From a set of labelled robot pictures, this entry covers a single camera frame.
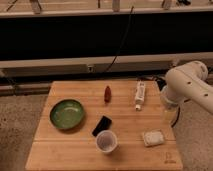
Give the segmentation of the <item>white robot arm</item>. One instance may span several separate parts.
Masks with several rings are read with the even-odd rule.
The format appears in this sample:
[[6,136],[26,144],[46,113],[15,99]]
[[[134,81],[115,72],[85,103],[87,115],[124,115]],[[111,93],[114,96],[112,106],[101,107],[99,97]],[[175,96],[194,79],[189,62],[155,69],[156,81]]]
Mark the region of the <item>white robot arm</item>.
[[165,75],[166,85],[160,92],[164,118],[173,124],[178,118],[179,106],[190,99],[213,114],[213,86],[207,84],[208,69],[203,62],[192,61],[170,69]]

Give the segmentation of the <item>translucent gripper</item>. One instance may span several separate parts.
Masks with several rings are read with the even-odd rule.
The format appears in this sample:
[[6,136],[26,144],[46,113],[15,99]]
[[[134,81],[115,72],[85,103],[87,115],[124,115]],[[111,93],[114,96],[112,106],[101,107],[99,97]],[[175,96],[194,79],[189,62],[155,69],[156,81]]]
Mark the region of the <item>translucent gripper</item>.
[[160,99],[164,106],[163,118],[168,123],[174,123],[178,116],[179,106],[167,97],[167,87],[164,86],[160,93]]

